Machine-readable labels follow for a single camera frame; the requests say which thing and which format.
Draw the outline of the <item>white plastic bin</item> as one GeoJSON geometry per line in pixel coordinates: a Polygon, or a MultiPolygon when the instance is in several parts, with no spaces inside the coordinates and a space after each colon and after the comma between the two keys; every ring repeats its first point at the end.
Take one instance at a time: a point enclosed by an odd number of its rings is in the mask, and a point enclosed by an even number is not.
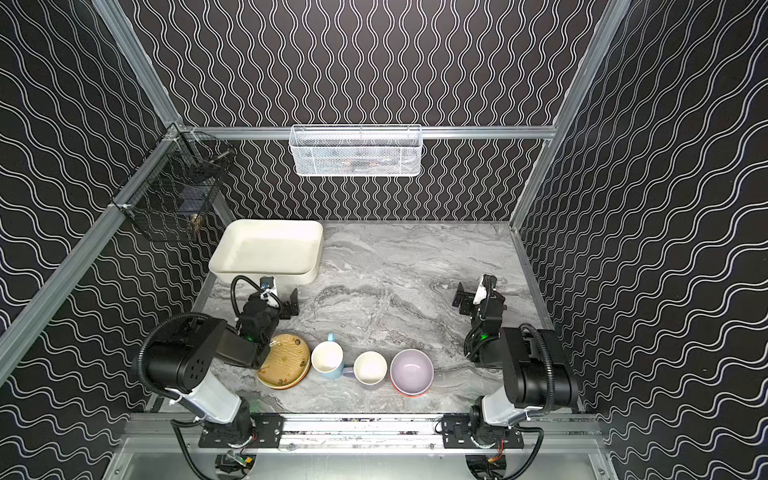
{"type": "Polygon", "coordinates": [[[324,227],[317,221],[236,220],[225,228],[209,270],[225,283],[244,275],[306,285],[318,276],[323,244],[324,227]]]}

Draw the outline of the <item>yellow-brown ceramic plate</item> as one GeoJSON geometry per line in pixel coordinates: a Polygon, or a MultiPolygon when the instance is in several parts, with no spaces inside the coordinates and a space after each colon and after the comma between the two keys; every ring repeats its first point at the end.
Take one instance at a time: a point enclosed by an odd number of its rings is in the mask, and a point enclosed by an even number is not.
{"type": "Polygon", "coordinates": [[[310,348],[294,334],[276,335],[270,342],[270,352],[257,371],[257,379],[268,388],[286,390],[297,385],[309,372],[310,348]]]}

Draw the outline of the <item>light blue mug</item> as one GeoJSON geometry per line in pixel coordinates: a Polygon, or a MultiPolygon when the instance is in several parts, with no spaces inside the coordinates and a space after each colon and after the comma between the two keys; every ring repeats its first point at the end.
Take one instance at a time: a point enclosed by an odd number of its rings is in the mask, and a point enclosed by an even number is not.
{"type": "Polygon", "coordinates": [[[337,379],[343,375],[344,351],[334,334],[329,333],[327,340],[313,349],[311,364],[314,370],[324,378],[337,379]]]}

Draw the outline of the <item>lavender bowl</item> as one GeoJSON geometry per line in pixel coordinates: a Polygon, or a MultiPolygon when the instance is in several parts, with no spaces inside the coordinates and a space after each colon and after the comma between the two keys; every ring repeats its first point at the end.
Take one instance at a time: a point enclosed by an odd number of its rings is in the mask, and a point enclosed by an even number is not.
{"type": "Polygon", "coordinates": [[[435,377],[431,359],[417,349],[398,352],[390,364],[390,382],[403,396],[416,398],[424,395],[435,377]]]}

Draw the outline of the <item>lavender mug white inside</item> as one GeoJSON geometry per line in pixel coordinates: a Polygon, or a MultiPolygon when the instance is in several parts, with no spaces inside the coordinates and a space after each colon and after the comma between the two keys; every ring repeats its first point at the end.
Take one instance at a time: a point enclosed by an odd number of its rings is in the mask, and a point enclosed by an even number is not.
{"type": "Polygon", "coordinates": [[[351,367],[344,367],[342,375],[354,378],[365,386],[375,386],[387,376],[388,363],[385,357],[375,351],[361,353],[351,367]]]}

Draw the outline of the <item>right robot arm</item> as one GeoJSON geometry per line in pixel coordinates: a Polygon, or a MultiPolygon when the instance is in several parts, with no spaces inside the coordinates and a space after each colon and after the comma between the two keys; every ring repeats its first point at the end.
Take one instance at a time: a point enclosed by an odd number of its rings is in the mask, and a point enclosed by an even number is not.
{"type": "Polygon", "coordinates": [[[479,397],[469,413],[443,416],[447,449],[519,448],[521,423],[578,403],[577,381],[556,333],[529,323],[504,326],[506,298],[496,285],[497,278],[488,274],[475,292],[459,284],[452,302],[470,318],[465,359],[478,368],[499,370],[503,383],[479,397]]]}

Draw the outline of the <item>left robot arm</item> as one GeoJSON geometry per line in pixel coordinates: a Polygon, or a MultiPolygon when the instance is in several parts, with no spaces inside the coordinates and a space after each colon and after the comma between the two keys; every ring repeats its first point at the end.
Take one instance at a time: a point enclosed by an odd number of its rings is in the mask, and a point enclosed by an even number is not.
{"type": "Polygon", "coordinates": [[[300,313],[298,291],[286,301],[276,281],[237,275],[230,284],[236,323],[201,312],[185,312],[157,325],[143,341],[135,370],[145,389],[195,415],[172,423],[177,430],[202,428],[201,448],[276,448],[283,434],[279,414],[253,413],[249,402],[210,372],[214,359],[264,373],[278,358],[275,331],[300,313]]]}

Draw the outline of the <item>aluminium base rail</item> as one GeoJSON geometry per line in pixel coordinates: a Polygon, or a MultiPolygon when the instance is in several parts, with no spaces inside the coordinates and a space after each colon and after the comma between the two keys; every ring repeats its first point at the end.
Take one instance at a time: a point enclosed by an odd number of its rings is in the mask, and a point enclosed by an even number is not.
{"type": "Polygon", "coordinates": [[[519,448],[447,449],[444,414],[279,414],[276,448],[201,448],[202,428],[172,431],[170,414],[136,414],[107,479],[614,479],[594,416],[556,413],[520,425],[519,448]]]}

